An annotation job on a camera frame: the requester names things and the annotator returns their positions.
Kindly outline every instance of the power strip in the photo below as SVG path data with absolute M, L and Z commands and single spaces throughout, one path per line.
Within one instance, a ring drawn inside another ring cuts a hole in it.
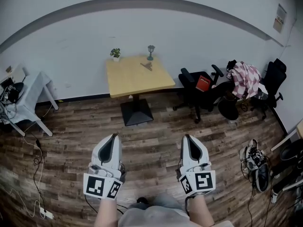
M 47 216 L 50 219 L 53 219 L 53 214 L 51 212 L 49 212 L 49 211 L 44 212 L 44 208 L 42 208 L 42 207 L 40 207 L 40 213 L 42 215 Z

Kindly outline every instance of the wall baseboard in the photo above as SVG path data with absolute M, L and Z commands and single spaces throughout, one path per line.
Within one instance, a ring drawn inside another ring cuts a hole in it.
M 147 93 L 141 93 L 141 94 L 155 94 L 155 93 L 171 93 L 171 92 L 179 92 L 182 88 L 170 88 L 170 89 L 162 89 L 162 90 L 157 90 L 157 91 L 152 91 L 152 92 L 147 92 Z M 67 103 L 67 102 L 75 102 L 75 101 L 82 101 L 82 100 L 91 100 L 91 99 L 98 99 L 98 98 L 106 98 L 110 97 L 109 93 L 105 94 L 98 94 L 98 95 L 90 95 L 90 96 L 80 96 L 80 97 L 72 97 L 72 98 L 65 98 L 65 99 L 60 99 L 60 100 L 55 100 L 56 103 Z M 41 102 L 37 103 L 37 105 L 49 105 L 50 102 Z M 273 107 L 270 107 L 270 110 L 273 112 L 275 118 L 278 120 L 279 125 L 281 126 L 281 129 L 283 130 L 284 135 L 286 136 L 288 133 L 279 118 L 279 115 L 276 113 L 275 109 Z

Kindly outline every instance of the red book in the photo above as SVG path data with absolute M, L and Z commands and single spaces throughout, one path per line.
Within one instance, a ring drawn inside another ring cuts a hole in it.
M 199 81 L 196 85 L 196 88 L 199 89 L 202 92 L 205 92 L 209 89 L 210 86 L 210 80 L 200 76 Z

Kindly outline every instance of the black chair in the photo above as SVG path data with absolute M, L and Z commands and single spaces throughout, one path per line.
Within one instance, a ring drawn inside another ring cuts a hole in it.
M 275 98 L 275 95 L 278 92 L 279 87 L 286 79 L 286 66 L 279 60 L 276 59 L 275 62 L 270 62 L 266 71 L 265 77 L 260 81 L 263 84 L 268 92 L 268 98 L 266 100 L 260 100 L 252 97 L 251 103 L 253 108 L 250 110 L 253 111 L 256 107 L 260 107 L 263 111 L 264 116 L 262 119 L 266 118 L 266 110 L 269 107 L 276 108 L 276 102 L 281 99 L 283 96 L 279 93 L 279 97 Z
M 207 109 L 211 112 L 214 108 L 214 102 L 219 97 L 222 97 L 226 90 L 232 90 L 234 88 L 234 83 L 230 81 L 221 83 L 215 88 L 212 88 L 212 85 L 217 83 L 219 76 L 223 77 L 223 73 L 217 66 L 212 65 L 212 67 L 216 71 L 212 72 L 212 75 L 214 76 L 213 80 L 205 71 L 189 73 L 187 69 L 182 68 L 182 74 L 179 74 L 179 80 L 184 87 L 181 92 L 184 100 L 180 105 L 173 107 L 173 110 L 175 111 L 178 108 L 185 106 L 194 106 L 197 115 L 195 123 L 199 123 L 201 121 L 200 108 Z M 199 89 L 196 89 L 200 76 L 203 76 L 211 81 L 208 91 L 202 92 Z

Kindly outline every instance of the wooden floor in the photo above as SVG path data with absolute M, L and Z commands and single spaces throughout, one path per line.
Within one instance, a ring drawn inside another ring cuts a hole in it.
M 2 215 L 8 216 L 17 227 L 92 226 L 96 213 L 84 200 L 83 173 L 87 172 L 93 148 L 112 133 L 119 133 L 122 139 L 123 163 L 128 170 L 118 204 L 128 206 L 140 196 L 152 198 L 160 192 L 167 192 L 184 204 L 185 196 L 175 170 L 181 139 L 184 134 L 191 134 L 205 144 L 216 170 L 216 190 L 206 196 L 215 221 L 230 220 L 236 227 L 249 227 L 247 206 L 252 188 L 241 173 L 238 152 L 255 138 L 271 163 L 277 162 L 278 150 L 272 154 L 270 148 L 282 139 L 283 131 L 274 115 L 268 111 L 263 121 L 258 110 L 239 109 L 239 118 L 231 122 L 214 109 L 212 113 L 202 111 L 201 122 L 195 124 L 189 108 L 172 111 L 179 103 L 175 93 L 143 97 L 150 104 L 154 121 L 131 127 L 124 126 L 119 106 L 127 97 L 60 103 L 58 111 L 52 108 L 45 117 L 45 125 L 53 136 L 48 137 L 35 125 L 25 138 L 34 144 L 32 132 L 40 140 L 45 157 L 41 192 L 54 219 L 44 220 L 38 213 L 29 217 L 18 195 L 9 196 L 0 190 Z M 48 107 L 38 106 L 36 113 L 42 116 Z M 29 125 L 27 122 L 19 126 L 26 129 Z M 38 199 L 32 179 L 36 169 L 33 159 L 39 156 L 40 152 L 26 144 L 17 132 L 0 132 L 0 187 L 6 191 L 16 189 L 31 214 L 34 200 Z M 264 225 L 269 198 L 270 188 L 265 193 L 254 190 L 250 203 L 253 226 Z M 98 199 L 88 197 L 88 200 L 98 207 Z M 281 194 L 278 202 L 269 206 L 267 226 L 288 226 L 293 209 L 287 208 L 293 203 L 290 192 Z

